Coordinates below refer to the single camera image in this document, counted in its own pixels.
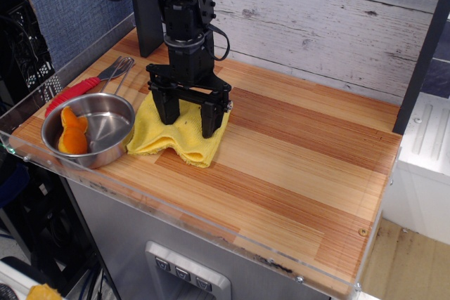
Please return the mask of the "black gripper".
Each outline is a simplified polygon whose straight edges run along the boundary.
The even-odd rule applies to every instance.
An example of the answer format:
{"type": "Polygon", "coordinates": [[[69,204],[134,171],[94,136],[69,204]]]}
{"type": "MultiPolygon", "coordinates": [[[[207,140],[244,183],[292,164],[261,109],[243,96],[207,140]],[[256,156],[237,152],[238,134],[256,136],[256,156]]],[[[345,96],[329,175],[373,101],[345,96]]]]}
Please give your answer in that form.
{"type": "Polygon", "coordinates": [[[188,41],[165,36],[165,43],[169,63],[146,67],[161,122],[170,125],[178,119],[181,100],[195,103],[201,107],[202,136],[211,138],[231,109],[231,85],[214,73],[214,63],[222,60],[214,54],[214,32],[203,31],[188,41]]]}

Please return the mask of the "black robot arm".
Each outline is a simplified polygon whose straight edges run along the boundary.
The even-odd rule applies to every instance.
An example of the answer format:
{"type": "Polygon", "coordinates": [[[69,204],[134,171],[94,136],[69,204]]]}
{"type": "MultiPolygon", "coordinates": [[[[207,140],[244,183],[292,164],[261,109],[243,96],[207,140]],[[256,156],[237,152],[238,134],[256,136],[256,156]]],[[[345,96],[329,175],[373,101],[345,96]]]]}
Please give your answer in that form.
{"type": "Polygon", "coordinates": [[[166,33],[166,65],[149,64],[149,89],[162,123],[175,123],[181,100],[200,106],[202,135],[210,138],[231,108],[231,85],[218,78],[214,64],[213,0],[157,0],[166,33]]]}

